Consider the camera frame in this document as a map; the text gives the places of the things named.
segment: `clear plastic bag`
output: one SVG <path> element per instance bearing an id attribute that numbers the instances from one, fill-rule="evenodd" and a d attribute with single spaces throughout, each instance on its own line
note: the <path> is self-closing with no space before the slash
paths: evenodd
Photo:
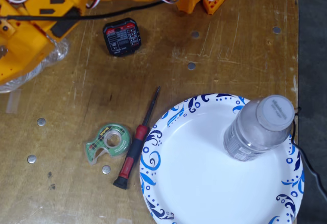
<path id="1" fill-rule="evenodd" d="M 32 71 L 29 73 L 11 80 L 4 85 L 0 86 L 0 93 L 8 93 L 11 92 L 21 85 L 25 84 L 27 81 L 31 80 L 39 73 L 41 73 L 46 67 L 51 66 L 62 59 L 68 54 L 69 51 L 69 42 L 67 39 L 63 39 L 60 43 L 52 40 L 52 43 L 55 45 L 55 49 L 46 57 L 44 58 Z"/>

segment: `orange robotic arm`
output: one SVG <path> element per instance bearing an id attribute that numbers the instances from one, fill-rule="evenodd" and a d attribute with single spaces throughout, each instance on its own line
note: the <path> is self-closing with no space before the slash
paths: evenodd
<path id="1" fill-rule="evenodd" d="M 75 16 L 85 14 L 89 1 L 100 0 L 23 0 L 24 5 L 15 8 L 9 2 L 0 0 L 0 16 Z M 191 13 L 199 0 L 181 0 L 177 7 Z M 212 14 L 219 5 L 204 2 Z M 19 21 L 0 19 L 0 49 L 7 49 L 5 55 L 0 53 L 0 86 L 33 70 L 54 49 L 53 40 L 60 42 L 78 24 L 78 20 L 65 21 Z"/>

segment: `green tape dispenser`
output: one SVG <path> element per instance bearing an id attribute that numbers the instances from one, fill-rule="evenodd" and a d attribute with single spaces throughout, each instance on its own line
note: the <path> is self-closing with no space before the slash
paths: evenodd
<path id="1" fill-rule="evenodd" d="M 118 142 L 118 145 L 112 145 L 110 143 L 112 141 Z M 94 141 L 86 144 L 86 157 L 90 165 L 93 165 L 97 162 L 98 157 L 105 153 L 110 154 L 111 157 L 124 154 L 130 144 L 131 136 L 128 130 L 121 125 L 110 123 L 100 129 Z"/>

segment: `white paper plate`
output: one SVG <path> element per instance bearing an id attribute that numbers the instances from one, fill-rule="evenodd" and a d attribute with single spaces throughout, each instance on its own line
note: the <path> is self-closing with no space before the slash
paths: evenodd
<path id="1" fill-rule="evenodd" d="M 304 174 L 288 138 L 240 162 L 223 134 L 248 100 L 228 94 L 190 98 L 165 113 L 146 139 L 140 162 L 144 200 L 157 223 L 292 223 Z"/>

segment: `bottle cap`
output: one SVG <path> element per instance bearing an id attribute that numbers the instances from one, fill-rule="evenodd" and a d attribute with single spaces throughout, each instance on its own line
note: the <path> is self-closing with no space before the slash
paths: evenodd
<path id="1" fill-rule="evenodd" d="M 256 109 L 259 123 L 270 131 L 282 131 L 294 119 L 294 107 L 290 100 L 281 95 L 264 98 Z"/>

